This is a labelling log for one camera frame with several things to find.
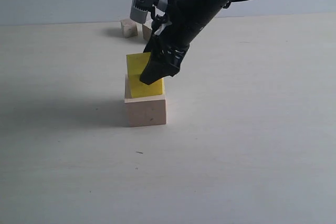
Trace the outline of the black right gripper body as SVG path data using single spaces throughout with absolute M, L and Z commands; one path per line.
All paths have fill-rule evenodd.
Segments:
M 207 25 L 207 0 L 155 0 L 164 12 L 154 20 L 151 61 L 182 61 L 190 43 Z

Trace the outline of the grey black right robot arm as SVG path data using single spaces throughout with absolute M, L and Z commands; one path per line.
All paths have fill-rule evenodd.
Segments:
M 130 18 L 140 24 L 152 18 L 152 34 L 144 52 L 149 62 L 140 81 L 150 85 L 176 75 L 194 38 L 223 8 L 238 0 L 132 0 Z

